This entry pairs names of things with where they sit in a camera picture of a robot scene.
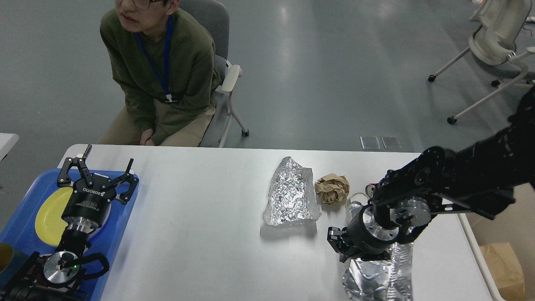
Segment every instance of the crumpled aluminum foil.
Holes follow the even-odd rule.
[[[317,221],[321,214],[312,169],[285,157],[271,178],[268,202],[262,216],[264,222],[272,226],[292,226]]]
[[[356,215],[362,205],[351,203],[348,209]],[[391,259],[362,261],[350,259],[342,277],[342,285],[351,300],[412,301],[412,245],[395,243]]]

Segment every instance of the hand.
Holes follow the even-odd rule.
[[[147,140],[147,142],[145,142],[145,145],[146,146],[156,146],[156,143],[154,143],[154,141],[149,138],[149,140]]]
[[[152,137],[152,134],[154,134],[154,131],[152,129],[145,130],[141,134],[141,140],[139,141],[139,145],[147,145],[147,140],[150,140],[152,142],[152,145],[155,145],[154,142],[150,137]]]

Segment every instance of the crumpled brown paper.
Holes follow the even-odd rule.
[[[511,245],[494,243],[479,248],[502,298],[507,301],[524,301],[524,273]]]
[[[347,199],[349,195],[349,182],[345,176],[328,174],[316,183],[316,193],[326,205],[338,204]]]

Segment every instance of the white table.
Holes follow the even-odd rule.
[[[0,161],[7,155],[9,150],[17,143],[17,134],[0,133]]]
[[[124,170],[132,157],[140,178],[102,300],[347,300],[326,241],[344,207],[324,207],[307,227],[266,226],[275,168],[291,156],[314,181],[345,175],[353,193],[417,155],[94,145],[90,169]],[[492,300],[457,215],[438,216],[416,240],[412,283],[416,301]]]

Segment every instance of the gray chair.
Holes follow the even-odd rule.
[[[242,76],[239,65],[228,60],[229,17],[227,9],[215,0],[181,0],[180,8],[191,14],[206,28],[216,44],[216,65],[223,83],[221,92],[215,92],[216,113],[208,126],[200,147],[224,147],[232,120],[236,119],[243,137],[249,136],[249,129],[238,115],[232,103],[232,93],[238,77]]]
[[[469,46],[439,71],[427,78],[429,82],[434,82],[444,70],[468,52],[472,52],[477,64],[483,70],[499,79],[511,79],[462,112],[448,117],[449,124],[456,123],[461,115],[483,104],[505,89],[513,85],[520,85],[518,82],[521,80],[526,80],[531,85],[529,80],[535,79],[535,73],[529,72],[523,59],[534,54],[535,47],[527,47],[524,53],[515,54],[515,39],[530,10],[531,0],[485,0],[470,18],[470,21],[480,22],[481,26],[469,37]],[[491,85],[498,87],[500,80],[492,81]]]

